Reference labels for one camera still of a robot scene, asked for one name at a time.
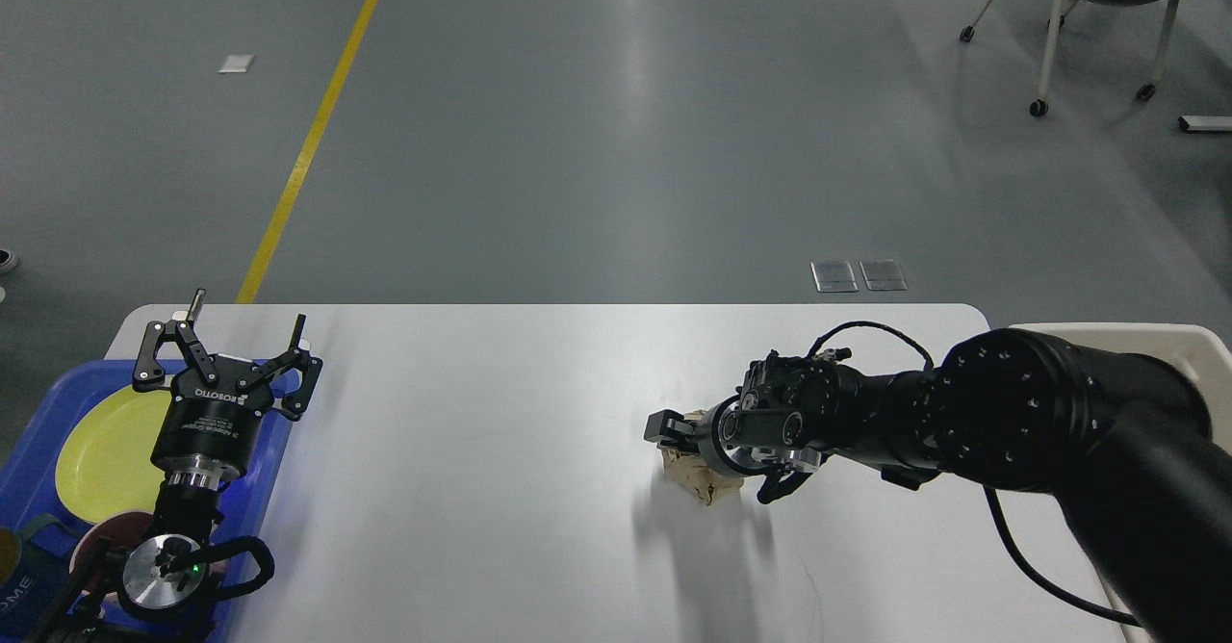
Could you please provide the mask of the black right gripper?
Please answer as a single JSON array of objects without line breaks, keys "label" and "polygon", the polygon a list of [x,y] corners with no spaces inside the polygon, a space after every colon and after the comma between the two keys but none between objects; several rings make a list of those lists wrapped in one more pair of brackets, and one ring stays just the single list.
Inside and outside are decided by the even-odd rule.
[{"label": "black right gripper", "polygon": [[[726,479],[761,475],[761,462],[754,459],[752,447],[737,445],[723,437],[724,423],[736,421],[736,403],[719,402],[699,415],[681,411],[652,411],[644,424],[644,441],[657,450],[697,451],[708,471]],[[770,505],[796,493],[813,472],[771,468],[756,489],[756,503]]]}]

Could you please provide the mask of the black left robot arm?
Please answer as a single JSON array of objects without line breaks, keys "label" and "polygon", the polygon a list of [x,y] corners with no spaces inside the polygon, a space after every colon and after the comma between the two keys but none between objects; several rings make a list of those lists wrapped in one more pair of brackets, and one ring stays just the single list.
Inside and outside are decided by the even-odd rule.
[{"label": "black left robot arm", "polygon": [[218,537],[221,499],[253,473],[265,420],[301,421],[320,379],[322,358],[307,345],[298,314],[283,352],[257,362],[214,354],[196,333],[205,291],[168,322],[149,322],[129,387],[136,395],[168,394],[150,445],[160,472],[150,522],[136,544],[81,538],[26,642],[152,641],[150,631],[105,625],[115,596],[132,618],[164,625],[168,642],[203,642],[219,604],[245,597],[274,578],[274,556],[260,537]]}]

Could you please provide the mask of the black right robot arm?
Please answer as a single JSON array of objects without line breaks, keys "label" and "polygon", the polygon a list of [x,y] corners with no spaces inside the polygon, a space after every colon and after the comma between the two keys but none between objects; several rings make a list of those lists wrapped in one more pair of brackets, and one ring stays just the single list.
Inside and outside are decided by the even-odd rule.
[{"label": "black right robot arm", "polygon": [[[1202,326],[1031,323],[954,345],[919,371],[865,374],[823,333],[771,350],[699,415],[653,411],[646,441],[728,479],[761,477],[759,503],[843,457],[910,490],[941,474],[986,490],[1016,567],[1077,609],[1156,642],[1230,639],[1230,349]],[[1031,567],[1000,491],[1060,504],[1125,611]]]}]

